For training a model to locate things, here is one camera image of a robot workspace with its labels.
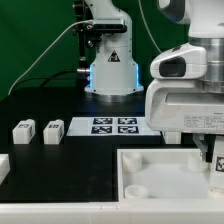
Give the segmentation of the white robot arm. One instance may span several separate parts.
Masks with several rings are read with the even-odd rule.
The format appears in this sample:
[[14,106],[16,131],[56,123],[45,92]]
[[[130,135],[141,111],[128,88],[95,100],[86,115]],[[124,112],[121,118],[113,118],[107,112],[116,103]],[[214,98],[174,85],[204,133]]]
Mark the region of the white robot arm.
[[[85,91],[118,101],[143,90],[132,58],[132,21],[111,0],[84,0],[96,58]],[[146,90],[147,125],[191,133],[202,158],[224,157],[224,0],[157,0],[171,21],[188,24],[189,41],[157,56]]]

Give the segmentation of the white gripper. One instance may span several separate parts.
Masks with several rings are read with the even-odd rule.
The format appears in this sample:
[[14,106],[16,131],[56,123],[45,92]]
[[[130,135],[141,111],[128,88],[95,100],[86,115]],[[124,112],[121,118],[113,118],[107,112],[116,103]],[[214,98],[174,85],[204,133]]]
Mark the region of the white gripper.
[[145,119],[152,130],[194,133],[202,160],[211,163],[212,134],[224,134],[224,94],[204,91],[198,80],[155,79],[146,92]]

